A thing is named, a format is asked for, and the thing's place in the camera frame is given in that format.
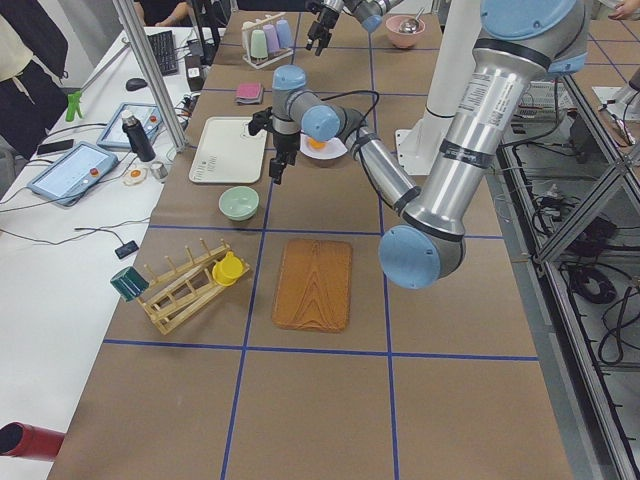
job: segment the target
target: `white plate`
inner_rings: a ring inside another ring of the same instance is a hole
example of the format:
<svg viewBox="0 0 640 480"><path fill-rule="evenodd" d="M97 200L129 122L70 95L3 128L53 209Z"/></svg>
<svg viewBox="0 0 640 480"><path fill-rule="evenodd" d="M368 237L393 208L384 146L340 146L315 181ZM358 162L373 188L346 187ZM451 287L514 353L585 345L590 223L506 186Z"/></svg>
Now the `white plate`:
<svg viewBox="0 0 640 480"><path fill-rule="evenodd" d="M267 132L249 135L251 117L211 117L204 125L189 180L255 183L260 179Z"/></svg>
<svg viewBox="0 0 640 480"><path fill-rule="evenodd" d="M347 153L347 147L334 137L325 144L323 149L317 150L309 146L309 137L301 133L300 151L307 157L315 158L316 160L332 160Z"/></svg>

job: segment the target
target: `wooden cutting board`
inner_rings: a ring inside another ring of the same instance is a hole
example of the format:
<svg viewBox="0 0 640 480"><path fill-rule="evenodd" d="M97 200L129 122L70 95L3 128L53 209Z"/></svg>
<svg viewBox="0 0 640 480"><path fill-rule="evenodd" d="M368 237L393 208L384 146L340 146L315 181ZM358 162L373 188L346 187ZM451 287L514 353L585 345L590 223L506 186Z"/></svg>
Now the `wooden cutting board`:
<svg viewBox="0 0 640 480"><path fill-rule="evenodd" d="M296 239L282 254L272 320L281 328L341 332L349 322L352 248Z"/></svg>

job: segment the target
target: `keyboard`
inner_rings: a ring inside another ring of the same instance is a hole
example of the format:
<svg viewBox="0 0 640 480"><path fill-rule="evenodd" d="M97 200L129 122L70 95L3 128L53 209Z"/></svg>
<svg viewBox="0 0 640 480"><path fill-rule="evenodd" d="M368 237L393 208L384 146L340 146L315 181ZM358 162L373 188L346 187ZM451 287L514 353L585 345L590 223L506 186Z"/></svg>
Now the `keyboard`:
<svg viewBox="0 0 640 480"><path fill-rule="evenodd" d="M167 30L154 35L147 35L147 38L151 44L153 55L158 62L158 67L160 67L160 73L163 76L177 73L178 55L173 43L173 33Z"/></svg>

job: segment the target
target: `ur robot arm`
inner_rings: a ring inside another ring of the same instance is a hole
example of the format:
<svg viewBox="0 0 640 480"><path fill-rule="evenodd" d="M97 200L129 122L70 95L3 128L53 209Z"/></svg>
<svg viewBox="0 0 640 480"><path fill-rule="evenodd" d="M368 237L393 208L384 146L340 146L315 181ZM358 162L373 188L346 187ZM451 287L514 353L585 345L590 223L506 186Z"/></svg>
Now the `ur robot arm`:
<svg viewBox="0 0 640 480"><path fill-rule="evenodd" d="M306 88L297 66L278 68L274 105L254 115L250 132L274 136L270 173L279 183L295 162L300 130L318 141L338 137L381 198L407 223L387 231L379 257L394 283L427 287L464 259L462 222L522 93L531 81L577 71L586 59L589 9L582 0L484 0L476 68L431 174L419 188L356 110L326 103Z"/></svg>
<svg viewBox="0 0 640 480"><path fill-rule="evenodd" d="M317 41L316 56L329 45L331 30L346 7L367 32L372 33L382 23L382 16L403 0L310 0L307 10L318 14L307 34L307 50Z"/></svg>

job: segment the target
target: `pink bowl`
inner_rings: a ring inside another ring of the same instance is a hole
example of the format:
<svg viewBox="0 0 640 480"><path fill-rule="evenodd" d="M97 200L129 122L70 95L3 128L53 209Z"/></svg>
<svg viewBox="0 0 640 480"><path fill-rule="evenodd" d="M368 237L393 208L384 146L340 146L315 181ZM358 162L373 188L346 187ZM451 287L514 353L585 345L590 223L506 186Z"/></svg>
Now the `pink bowl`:
<svg viewBox="0 0 640 480"><path fill-rule="evenodd" d="M420 26L415 33L400 33L398 29L402 22L408 18L414 18L415 15L394 15L389 17L385 22L387 27L387 37L396 48L411 48L424 36L426 25L422 20L418 20Z"/></svg>

